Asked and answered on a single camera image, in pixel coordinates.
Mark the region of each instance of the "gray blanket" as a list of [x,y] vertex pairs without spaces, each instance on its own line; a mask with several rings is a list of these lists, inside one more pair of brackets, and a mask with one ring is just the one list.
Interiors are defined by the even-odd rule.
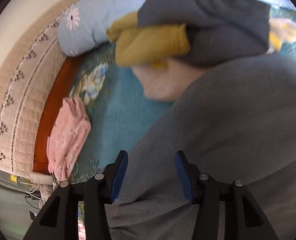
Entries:
[[280,240],[295,238],[295,63],[248,57],[195,81],[130,152],[120,196],[106,207],[114,240],[191,238],[198,207],[177,178],[178,150],[217,181],[248,184]]
[[270,5],[255,0],[146,0],[138,26],[186,23],[194,66],[264,54],[269,44]]

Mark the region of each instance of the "brown wooden edge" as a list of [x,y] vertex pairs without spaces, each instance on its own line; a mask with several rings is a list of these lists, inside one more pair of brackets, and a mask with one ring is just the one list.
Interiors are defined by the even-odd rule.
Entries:
[[63,99],[67,97],[70,92],[81,60],[82,56],[68,57],[66,59],[49,93],[41,115],[36,137],[33,158],[33,171],[35,172],[49,174],[46,154],[47,138],[51,134],[59,109],[63,104]]

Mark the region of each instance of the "yellow cloth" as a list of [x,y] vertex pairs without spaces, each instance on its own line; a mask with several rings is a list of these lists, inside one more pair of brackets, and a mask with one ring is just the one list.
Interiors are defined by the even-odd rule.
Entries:
[[270,32],[269,33],[269,42],[270,42],[270,46],[272,46],[276,51],[280,51],[281,50],[281,47],[282,47],[282,43],[283,42],[273,32]]
[[110,42],[116,42],[116,63],[119,66],[154,63],[189,52],[186,25],[137,27],[137,12],[116,20],[106,31]]

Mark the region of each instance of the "pink cloth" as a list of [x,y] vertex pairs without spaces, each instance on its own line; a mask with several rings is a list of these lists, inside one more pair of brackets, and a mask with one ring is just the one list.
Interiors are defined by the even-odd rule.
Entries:
[[86,240],[86,228],[78,219],[78,237],[79,240]]
[[77,96],[64,98],[47,150],[48,171],[59,181],[68,180],[90,130],[83,101]]

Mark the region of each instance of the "floral rug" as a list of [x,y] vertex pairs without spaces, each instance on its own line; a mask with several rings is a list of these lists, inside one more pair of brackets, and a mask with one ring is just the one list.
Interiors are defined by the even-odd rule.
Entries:
[[[130,152],[172,105],[146,99],[131,69],[117,67],[114,55],[115,44],[111,43],[89,52],[70,92],[82,98],[92,125],[70,177],[72,183],[87,181],[102,171],[120,150]],[[81,202],[80,224],[83,219]]]

